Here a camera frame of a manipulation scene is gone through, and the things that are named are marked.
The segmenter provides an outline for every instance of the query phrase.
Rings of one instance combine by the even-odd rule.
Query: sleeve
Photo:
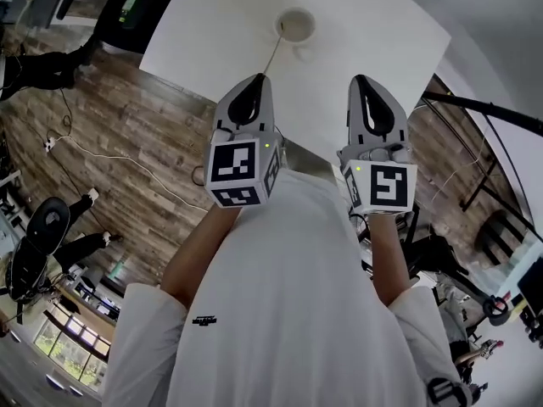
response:
[[[404,291],[389,309],[400,324],[417,373],[427,386],[429,405],[471,405],[470,391],[461,384],[452,362],[445,328],[430,289],[414,287]]]
[[[103,407],[166,404],[186,313],[156,287],[131,284],[126,289],[109,352]]]

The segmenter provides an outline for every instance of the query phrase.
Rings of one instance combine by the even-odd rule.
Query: desk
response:
[[[277,16],[294,7],[316,30],[303,47],[277,50],[268,72],[276,124],[338,164],[352,77],[382,83],[409,115],[445,52],[450,36],[411,0],[171,0],[140,68],[218,102],[264,69]]]
[[[77,307],[81,312],[77,318],[81,317],[80,319],[87,326],[89,326],[91,330],[94,330],[98,335],[107,339],[108,341],[113,342],[113,336],[115,333],[115,322],[113,320],[97,312],[73,291],[69,291],[64,287],[59,287],[59,291],[66,298],[77,304]]]

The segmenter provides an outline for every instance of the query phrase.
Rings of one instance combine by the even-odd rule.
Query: black pants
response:
[[[92,200],[87,194],[84,194],[79,202],[71,205],[68,229],[70,229],[72,225],[76,223],[76,220],[91,207]],[[100,248],[105,247],[106,242],[104,241],[103,234],[91,234],[61,246],[53,256],[59,262],[60,266],[62,266],[62,271],[67,273],[73,264],[92,255]]]
[[[83,57],[80,50],[69,54],[54,52],[41,56],[7,57],[0,98],[8,99],[23,87],[55,90],[73,86],[74,69],[81,64]]]

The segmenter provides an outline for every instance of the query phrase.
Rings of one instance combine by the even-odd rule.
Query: cable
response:
[[[194,173],[196,172],[196,170],[198,169],[203,169],[204,166],[196,166],[194,169],[193,169],[193,172],[190,174],[190,179],[193,180],[193,184],[197,187],[205,187],[205,184],[202,183],[200,184],[199,182],[196,182],[196,180],[194,180]]]
[[[262,74],[266,75],[266,72],[270,69],[270,65],[272,64],[272,60],[275,57],[275,53],[277,49],[279,48],[279,44],[281,43],[281,40],[283,39],[283,34],[285,30],[283,28],[283,23],[281,23],[281,35],[279,36],[279,39],[277,39],[277,44],[275,44],[275,48],[273,49],[273,53],[271,54],[270,60],[268,60],[268,63],[266,67],[264,68],[264,72]]]
[[[79,191],[79,188],[77,187],[77,185],[74,183],[74,180],[71,178],[71,175],[69,173],[69,171],[63,166],[62,163],[60,163],[60,161],[53,155],[53,153],[50,153],[51,154],[51,157],[53,157],[53,160],[60,166],[60,169],[62,169],[64,171],[64,173],[66,174],[66,176],[68,176],[68,179],[70,180],[71,182],[71,185],[74,186],[76,192],[79,194],[79,197],[82,198],[83,197],[83,194]],[[94,212],[89,209],[88,212],[90,213],[90,215],[93,217],[93,219],[98,223],[98,225],[102,228],[103,231],[107,231],[108,229],[102,224],[102,222],[98,219],[98,217],[94,214]]]
[[[416,107],[413,109],[413,112],[416,111],[416,110],[422,109],[422,108],[424,108],[424,107],[428,107],[428,105],[427,105],[427,104],[418,105],[418,106],[416,106]]]
[[[61,141],[62,139],[69,139],[71,140],[81,151],[83,151],[84,153],[88,153],[89,155],[92,155],[93,157],[96,157],[96,158],[99,158],[99,159],[125,159],[125,160],[128,160],[128,161],[131,161],[133,164],[135,164],[137,167],[145,170],[155,181],[157,181],[160,186],[162,188],[164,188],[164,190],[166,192],[168,192],[171,196],[173,196],[174,198],[177,198],[179,199],[180,201],[182,201],[184,204],[186,204],[187,206],[191,207],[191,208],[194,208],[194,209],[199,209],[200,211],[204,211],[205,213],[208,212],[207,209],[204,209],[204,208],[201,208],[197,205],[192,205],[191,203],[187,202],[185,199],[181,198],[180,196],[177,196],[174,192],[171,192],[170,190],[168,190],[168,188],[162,183],[162,181],[157,178],[155,176],[155,174],[149,170],[147,167],[145,166],[142,166],[141,164],[139,164],[136,160],[134,159],[131,159],[130,157],[125,157],[125,156],[116,156],[116,155],[102,155],[102,154],[99,154],[99,153],[92,153],[91,151],[88,151],[87,149],[85,149],[84,147],[82,147],[78,142],[76,142],[76,140],[74,140],[74,138],[72,136],[62,136],[60,138],[57,139],[57,142]]]
[[[443,189],[445,188],[447,183],[452,179],[452,177],[454,175],[456,175],[457,172],[464,169],[465,167],[468,167],[468,166],[471,166],[471,165],[473,165],[475,163],[478,163],[481,160],[481,154],[483,153],[484,142],[486,141],[486,132],[487,132],[488,129],[489,129],[489,127],[487,126],[486,129],[484,130],[483,141],[481,142],[481,148],[479,149],[479,155],[477,156],[477,158],[474,161],[472,161],[471,163],[467,163],[464,166],[460,166],[458,169],[456,169],[454,172],[451,173],[451,176],[449,176],[447,178],[447,181],[445,181],[445,184],[443,184],[443,186],[441,186],[441,188],[435,193],[434,197],[430,201],[430,206],[434,205],[434,200],[437,198],[438,194],[440,194],[443,191]]]
[[[484,142],[486,141],[486,132],[487,130],[489,129],[489,127],[487,126],[484,130],[484,134],[483,134],[483,141],[481,142],[481,147],[479,149],[479,154],[477,155],[477,158],[472,161],[471,163],[467,163],[463,166],[460,166],[459,168],[457,168],[455,171],[453,171],[451,173],[451,176],[449,176],[447,178],[447,180],[445,181],[445,183],[443,184],[443,186],[441,186],[437,192],[435,192],[435,195],[434,197],[432,198],[432,200],[430,201],[430,209],[428,210],[428,212],[430,213],[430,222],[428,223],[428,234],[430,233],[430,228],[432,227],[432,219],[434,218],[434,200],[438,197],[438,194],[440,194],[441,192],[443,192],[443,190],[445,189],[445,186],[449,183],[449,181],[452,179],[452,177],[454,175],[456,175],[457,172],[459,172],[460,170],[468,167],[468,166],[471,166],[475,163],[478,163],[480,160],[481,160],[481,154],[483,153],[483,148],[484,148]]]
[[[62,99],[64,99],[64,104],[66,104],[66,108],[68,109],[68,114],[65,114],[63,117],[62,117],[62,126],[64,128],[67,128],[68,132],[67,134],[65,134],[64,136],[70,136],[71,135],[71,129],[72,129],[72,126],[73,126],[73,121],[74,121],[74,115],[71,113],[71,108],[70,106],[68,105],[68,101],[66,101],[66,96],[64,95],[64,90],[62,89],[62,87],[59,88],[60,90],[60,93],[62,95]],[[57,135],[59,135],[59,137],[63,136],[62,134],[60,134],[58,131],[56,130],[52,130],[51,128],[48,129],[48,132],[47,132],[47,135],[46,135],[46,138],[49,139],[49,133],[50,132],[55,132],[57,133]]]
[[[45,140],[43,139],[42,135],[37,131],[36,128],[34,128],[29,122],[27,122],[26,120],[24,120],[23,118],[21,118],[20,116],[18,116],[17,114],[15,115],[15,117],[20,120],[21,122],[23,122],[24,124],[26,124],[32,131],[34,131],[34,133],[36,133],[36,135],[38,136],[38,138],[42,141],[43,145],[45,145]],[[66,174],[66,176],[68,176],[68,179],[70,180],[71,182],[71,185],[74,186],[76,192],[79,194],[80,197],[83,197],[82,193],[79,191],[79,188],[77,187],[77,185],[74,183],[74,180],[71,179],[71,175],[70,173],[68,172],[68,170],[62,165],[62,163],[60,163],[60,161],[54,156],[51,154],[51,156],[53,157],[53,159],[55,160],[55,162],[60,166],[60,168],[63,170],[63,172]],[[102,222],[98,219],[98,217],[92,212],[91,209],[88,210],[88,212],[91,214],[91,216],[94,218],[94,220],[98,223],[98,225],[104,230],[104,231],[107,231],[107,228],[104,227],[104,225],[102,224]]]
[[[275,129],[277,130],[277,132],[281,135],[281,137],[283,138],[283,146],[285,146],[285,142],[287,141],[287,139],[285,139],[285,136],[281,133],[281,130],[279,130],[279,127],[277,125],[275,125]]]

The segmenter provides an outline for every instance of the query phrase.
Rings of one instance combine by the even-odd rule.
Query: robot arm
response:
[[[349,145],[338,152],[356,214],[412,210],[417,167],[410,164],[406,112],[383,86],[357,75],[349,88]]]
[[[265,204],[281,167],[270,79],[237,84],[217,104],[213,129],[204,167],[210,196],[222,208]]]
[[[407,117],[383,86],[357,75],[349,89],[349,144],[339,152],[357,214],[411,211],[417,167],[409,164]],[[222,208],[265,204],[280,168],[272,84],[257,74],[217,105],[204,167],[205,187]]]

